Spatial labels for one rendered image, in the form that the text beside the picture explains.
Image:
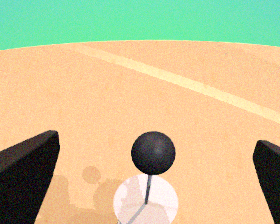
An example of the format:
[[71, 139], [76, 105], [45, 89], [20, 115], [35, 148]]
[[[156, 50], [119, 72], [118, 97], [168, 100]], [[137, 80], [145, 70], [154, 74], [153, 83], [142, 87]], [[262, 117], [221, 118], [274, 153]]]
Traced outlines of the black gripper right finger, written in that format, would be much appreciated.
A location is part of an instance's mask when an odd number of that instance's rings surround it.
[[273, 222], [280, 224], [280, 147], [268, 140], [258, 140], [252, 159]]

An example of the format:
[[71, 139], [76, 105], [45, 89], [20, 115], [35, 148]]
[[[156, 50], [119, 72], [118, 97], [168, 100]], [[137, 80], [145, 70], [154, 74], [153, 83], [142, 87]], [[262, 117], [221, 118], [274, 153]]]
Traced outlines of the glass french press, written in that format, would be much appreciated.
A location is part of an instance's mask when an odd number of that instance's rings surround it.
[[137, 137], [132, 145], [132, 161], [145, 175], [131, 176], [117, 188], [113, 210], [117, 224], [172, 224], [179, 198], [163, 173], [175, 163], [172, 140], [159, 131]]

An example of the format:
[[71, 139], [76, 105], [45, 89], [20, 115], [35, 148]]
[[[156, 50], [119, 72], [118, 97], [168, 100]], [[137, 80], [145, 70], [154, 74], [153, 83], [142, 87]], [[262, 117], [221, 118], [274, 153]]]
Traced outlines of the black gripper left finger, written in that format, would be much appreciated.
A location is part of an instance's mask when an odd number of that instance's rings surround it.
[[0, 224], [35, 224], [59, 152], [56, 129], [0, 151]]

